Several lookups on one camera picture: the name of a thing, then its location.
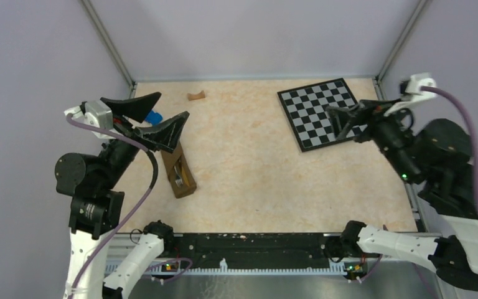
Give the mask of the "brown fabric napkin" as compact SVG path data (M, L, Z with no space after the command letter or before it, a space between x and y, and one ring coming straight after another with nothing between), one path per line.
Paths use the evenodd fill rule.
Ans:
M180 199L193 194L197 190L197 183L189 168L181 143L172 153L161 151L162 160L166 169L166 177L175 198Z

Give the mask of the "silver metal fork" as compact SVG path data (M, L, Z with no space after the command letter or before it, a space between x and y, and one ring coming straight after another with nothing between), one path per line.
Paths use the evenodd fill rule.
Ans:
M181 173L180 173L179 160L176 161L176 163L174 164L174 172L175 172L175 182L177 184L177 187L181 188L184 185L184 182L182 180L182 176L181 176Z

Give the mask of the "green wooden handled knife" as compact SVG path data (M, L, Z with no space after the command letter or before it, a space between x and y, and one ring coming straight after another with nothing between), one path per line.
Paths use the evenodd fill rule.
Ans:
M190 182L189 182L189 179L188 179L188 176L187 176L185 166L183 164L182 159L179 160L179 164L180 164L180 173L181 173L181 176L182 176L182 180L183 180L183 182L186 186L190 186Z

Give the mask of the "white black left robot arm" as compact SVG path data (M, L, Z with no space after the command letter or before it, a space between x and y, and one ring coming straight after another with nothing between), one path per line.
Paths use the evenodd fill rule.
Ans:
M101 98L65 111L66 121L103 140L99 154L67 153L55 164L56 191L69 196L70 261L65 298L127 298L158 257L174 251L173 228L161 221L148 224L137 244L111 274L106 274L108 246L128 222L121 215L125 194L115 190L139 152L152 164L149 196L158 179L156 151L172 153L189 113L157 125L142 122L161 98L154 92L127 100Z

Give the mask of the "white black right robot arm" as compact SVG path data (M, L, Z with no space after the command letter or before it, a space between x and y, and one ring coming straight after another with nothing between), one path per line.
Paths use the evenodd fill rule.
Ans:
M359 221L349 221L339 241L349 257L386 255L435 273L444 282L478 292L478 136L465 106L438 88L428 73L400 83L400 98L361 100L348 108L327 107L337 139L364 126L354 141L374 142L400 179L421 184L426 201L453 229L447 237L395 233ZM446 118L431 120L418 133L403 124L412 107L437 96L450 101L464 126Z

